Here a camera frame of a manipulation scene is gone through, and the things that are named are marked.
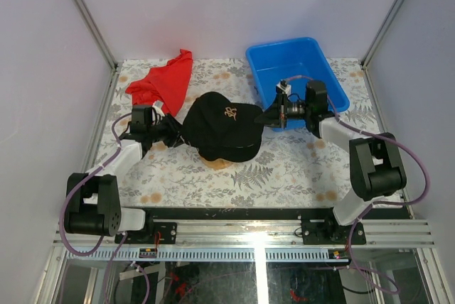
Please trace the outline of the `black cap pink logo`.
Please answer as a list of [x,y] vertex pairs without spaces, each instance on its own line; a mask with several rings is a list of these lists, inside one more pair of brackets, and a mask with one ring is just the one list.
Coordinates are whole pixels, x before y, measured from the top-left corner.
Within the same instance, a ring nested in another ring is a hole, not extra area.
[[215,146],[198,149],[199,155],[207,161],[223,159],[225,161],[242,163],[252,160],[258,153],[261,142],[243,147]]

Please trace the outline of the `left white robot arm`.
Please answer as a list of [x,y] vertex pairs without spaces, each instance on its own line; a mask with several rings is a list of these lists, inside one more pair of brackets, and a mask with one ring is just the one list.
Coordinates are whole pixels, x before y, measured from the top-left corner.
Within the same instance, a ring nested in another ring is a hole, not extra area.
[[182,125],[150,105],[134,106],[130,117],[127,129],[114,135],[117,145],[110,157],[87,172],[73,173],[68,178],[61,231],[106,237],[131,232],[143,244],[155,237],[156,227],[146,220],[144,210],[121,206],[119,188],[129,170],[154,143],[162,142],[171,148],[183,144]]

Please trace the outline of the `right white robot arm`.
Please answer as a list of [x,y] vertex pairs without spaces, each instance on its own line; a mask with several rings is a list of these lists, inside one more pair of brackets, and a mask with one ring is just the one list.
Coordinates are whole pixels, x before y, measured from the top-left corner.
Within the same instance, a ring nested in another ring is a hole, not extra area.
[[308,78],[304,99],[291,101],[293,79],[281,80],[276,85],[274,101],[255,121],[285,129],[289,120],[302,119],[306,130],[316,138],[348,153],[351,190],[334,206],[334,219],[324,225],[327,240],[337,244],[348,237],[349,225],[367,208],[403,189],[407,176],[392,134],[369,134],[343,122],[326,84],[319,80]]

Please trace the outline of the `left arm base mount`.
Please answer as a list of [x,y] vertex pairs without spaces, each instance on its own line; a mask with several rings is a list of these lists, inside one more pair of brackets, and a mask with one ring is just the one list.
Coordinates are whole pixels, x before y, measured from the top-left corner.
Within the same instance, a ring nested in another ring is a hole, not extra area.
[[176,222],[147,219],[143,229],[127,232],[126,244],[175,244],[177,229],[178,224]]

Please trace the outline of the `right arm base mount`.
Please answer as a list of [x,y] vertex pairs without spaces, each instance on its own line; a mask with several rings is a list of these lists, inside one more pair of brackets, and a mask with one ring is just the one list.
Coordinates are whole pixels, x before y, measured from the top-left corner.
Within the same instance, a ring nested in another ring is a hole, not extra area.
[[341,225],[337,222],[332,211],[322,217],[300,216],[301,236],[304,245],[365,245],[366,238],[362,224]]

